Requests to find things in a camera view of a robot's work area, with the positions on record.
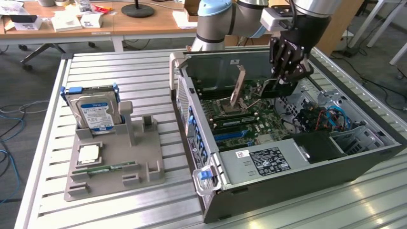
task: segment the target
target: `white table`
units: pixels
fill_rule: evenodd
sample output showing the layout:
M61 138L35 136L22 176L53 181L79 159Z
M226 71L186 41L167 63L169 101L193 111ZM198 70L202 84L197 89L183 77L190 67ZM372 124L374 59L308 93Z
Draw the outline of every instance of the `white table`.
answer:
M397 55L394 56L393 60L390 61L392 65L396 65L396 63L400 61L400 59L402 58L402 56L407 53L407 43L405 44L405 46L402 47L401 51L397 53Z
M113 41L115 52L123 52L123 41L133 39L159 39L195 37L194 32L163 33L163 34L134 34L134 35L103 35L95 37L58 37L58 38L27 38L27 39L0 39L0 45L45 44L45 43L75 43Z
M406 151L352 183L203 224L170 98L169 56L177 51L183 50L87 53L62 60L15 228L406 227ZM407 138L407 123L318 50L313 55ZM318 70L313 79L324 89L334 88ZM119 84L122 100L134 103L133 118L154 114L158 119L167 180L154 187L66 202L63 196L77 122L59 96L61 87L114 82Z
M394 9L393 13L389 15L384 25L381 26L378 32L376 33L374 37L372 38L368 47L373 47L378 38L381 37L381 35L384 34L388 26L390 25L390 23L393 22L396 16L398 15L400 11L402 10L402 8L405 7L407 0L380 0L374 10L372 11L366 21L364 22L361 29L358 31L358 33L356 34L352 43L350 43L350 47L354 47L356 44L358 43L365 31L368 30L369 25L372 24L372 22L374 21L376 16L378 15L380 10L382 9L385 3L401 3L397 8Z

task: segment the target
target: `hard drive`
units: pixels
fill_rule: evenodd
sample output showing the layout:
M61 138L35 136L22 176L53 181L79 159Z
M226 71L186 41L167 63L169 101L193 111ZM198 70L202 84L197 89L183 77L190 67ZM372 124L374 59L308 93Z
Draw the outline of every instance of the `hard drive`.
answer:
M81 129L90 128L94 135L114 131L123 123L119 114L119 87L117 84L101 87L62 88L65 98Z

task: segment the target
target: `floor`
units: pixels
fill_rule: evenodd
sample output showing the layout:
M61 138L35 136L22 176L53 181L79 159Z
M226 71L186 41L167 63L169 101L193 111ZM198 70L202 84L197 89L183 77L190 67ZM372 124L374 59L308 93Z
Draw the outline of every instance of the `floor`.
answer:
M365 17L357 17L350 26L353 33L357 32L365 21ZM185 39L158 39L151 40L145 49L173 49L183 48L186 45L191 45L194 38ZM358 55L353 57L350 62L356 69L361 72L365 78L374 82L392 87L397 91L407 95L406 86L407 79L400 80L398 70L389 64L390 59L397 54L407 41L407 34L389 28L384 36L377 42L373 48L366 48L369 56ZM137 43L129 43L130 45L143 48L147 44L147 40L139 40ZM114 46L111 42L97 42L97 48L89 47L87 43L63 44L62 47L67 52L85 53L85 52L113 52ZM29 45L30 50L38 48L38 45ZM10 46L9 51L0 56L0 106L10 104L27 104L38 100L50 99L50 93L54 86L55 75L59 66L61 53L55 49L47 50L35 58L30 64L34 66L33 72L22 70L19 61L25 58L29 52L19 50L18 46ZM350 65L344 60L336 60L338 65L350 73L358 80L358 74L352 69ZM407 55L400 61L400 65L407 62ZM385 92L372 83L366 84L366 88L380 98L385 99ZM396 107L407 106L402 96L389 93L389 103ZM45 109L47 104L39 104L27 109L27 111L37 111ZM397 111L397 114L407 120L407 113ZM21 117L22 114L15 113L11 117ZM26 116L26 128L23 132L6 142L10 152L13 152L17 165L22 177L22 187L19 192L14 196L15 202L0 204L0 222L2 228L9 229L14 227L15 218L19 211L21 201L23 197L26 181L30 174L31 162L37 150L38 139L41 137L42 125L46 112L38 114L29 114ZM0 133L5 133L14 125L13 122L0 119ZM5 170L5 163L0 164L0 171ZM17 187L17 179L13 168L0 178L0 199L5 199L14 192Z

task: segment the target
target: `red object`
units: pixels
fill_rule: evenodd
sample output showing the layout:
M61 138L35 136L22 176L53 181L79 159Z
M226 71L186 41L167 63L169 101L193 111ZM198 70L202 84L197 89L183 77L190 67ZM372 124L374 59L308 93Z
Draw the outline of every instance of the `red object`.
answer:
M94 8L95 8L95 11L97 11L97 12L101 12L101 13L103 13L103 14L106 14L106 13L110 12L110 9L106 9L106 8L103 8L103 7L101 7L101 6L94 5Z

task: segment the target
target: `barcode sticker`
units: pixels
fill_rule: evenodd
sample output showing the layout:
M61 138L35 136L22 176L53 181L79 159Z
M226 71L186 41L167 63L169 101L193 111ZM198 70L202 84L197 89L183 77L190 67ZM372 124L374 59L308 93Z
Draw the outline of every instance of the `barcode sticker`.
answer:
M238 156L238 158L242 158L242 157L250 156L249 153L250 153L249 150L238 151L237 156Z

